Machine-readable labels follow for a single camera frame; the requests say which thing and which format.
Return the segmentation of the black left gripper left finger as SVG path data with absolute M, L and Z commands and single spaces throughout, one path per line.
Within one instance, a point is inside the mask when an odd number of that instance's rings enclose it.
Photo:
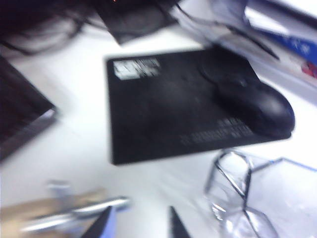
M 81 238 L 112 238 L 113 207 L 106 208 Z

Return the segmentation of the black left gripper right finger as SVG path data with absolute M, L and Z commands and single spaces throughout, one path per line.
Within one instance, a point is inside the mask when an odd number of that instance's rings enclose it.
M 169 237 L 190 238 L 190 235 L 173 206 L 169 207 Z

